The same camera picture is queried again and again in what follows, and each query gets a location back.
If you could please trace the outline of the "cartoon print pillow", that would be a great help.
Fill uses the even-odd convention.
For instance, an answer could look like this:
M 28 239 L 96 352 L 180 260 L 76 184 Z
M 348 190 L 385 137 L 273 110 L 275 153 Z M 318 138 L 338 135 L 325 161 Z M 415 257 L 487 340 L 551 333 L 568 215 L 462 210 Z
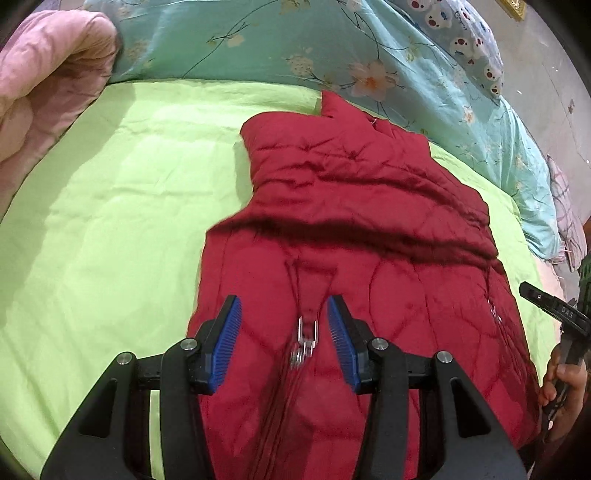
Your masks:
M 494 100 L 502 95 L 504 64 L 492 29 L 469 1 L 391 1 L 445 50 Z

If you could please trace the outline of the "pink quilted blanket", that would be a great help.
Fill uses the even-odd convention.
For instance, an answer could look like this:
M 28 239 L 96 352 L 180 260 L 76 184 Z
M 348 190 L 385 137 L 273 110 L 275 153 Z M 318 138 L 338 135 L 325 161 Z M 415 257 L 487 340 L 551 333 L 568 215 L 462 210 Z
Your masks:
M 29 15 L 1 50 L 1 212 L 26 176 L 95 101 L 118 52 L 103 13 Z

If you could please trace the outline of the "plaid pink cloth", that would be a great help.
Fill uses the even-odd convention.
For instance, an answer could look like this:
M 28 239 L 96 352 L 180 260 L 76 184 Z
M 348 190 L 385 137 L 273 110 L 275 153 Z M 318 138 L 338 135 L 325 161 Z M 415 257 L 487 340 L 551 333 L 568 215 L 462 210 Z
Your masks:
M 570 192 L 570 183 L 566 174 L 550 156 L 546 156 L 550 173 L 550 190 L 556 209 L 558 233 L 561 240 L 559 260 L 565 260 L 570 271 L 577 271 L 588 246 L 583 229 L 583 223 L 575 212 Z

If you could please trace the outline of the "lime green bed sheet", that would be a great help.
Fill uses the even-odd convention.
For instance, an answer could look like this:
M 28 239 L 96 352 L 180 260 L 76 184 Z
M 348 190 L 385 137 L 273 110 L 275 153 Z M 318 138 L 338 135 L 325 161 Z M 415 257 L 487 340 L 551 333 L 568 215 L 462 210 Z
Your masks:
M 320 102 L 263 83 L 111 85 L 33 169 L 1 223 L 1 437 L 27 473 L 116 353 L 185 331 L 205 233 L 252 193 L 242 124 Z

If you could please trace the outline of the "teal floral duvet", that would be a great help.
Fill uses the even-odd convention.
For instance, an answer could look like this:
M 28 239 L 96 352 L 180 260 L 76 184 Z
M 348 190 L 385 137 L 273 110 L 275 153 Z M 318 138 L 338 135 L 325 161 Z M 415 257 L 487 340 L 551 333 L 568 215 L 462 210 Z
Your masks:
M 121 42 L 112 78 L 300 85 L 428 137 L 515 201 L 530 249 L 560 247 L 547 163 L 518 113 L 490 98 L 391 1 L 87 1 Z

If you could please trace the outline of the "gold framed landscape painting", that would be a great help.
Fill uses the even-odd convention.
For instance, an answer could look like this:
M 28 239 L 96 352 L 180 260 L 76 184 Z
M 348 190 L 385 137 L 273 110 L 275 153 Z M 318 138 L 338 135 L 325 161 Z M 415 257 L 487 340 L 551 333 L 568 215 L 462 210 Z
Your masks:
M 496 2 L 515 21 L 525 20 L 527 3 L 524 0 L 496 0 Z

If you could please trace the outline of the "red puffer jacket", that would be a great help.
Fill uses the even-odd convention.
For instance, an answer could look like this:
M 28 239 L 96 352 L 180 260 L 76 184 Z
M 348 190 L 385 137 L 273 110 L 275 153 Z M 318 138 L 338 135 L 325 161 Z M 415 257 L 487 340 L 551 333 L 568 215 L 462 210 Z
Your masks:
M 200 404 L 220 479 L 348 479 L 369 400 L 346 384 L 328 301 L 402 350 L 453 354 L 516 447 L 539 430 L 538 378 L 480 194 L 428 140 L 334 93 L 318 115 L 240 130 L 252 199 L 207 232 L 197 310 L 242 301 L 221 389 Z

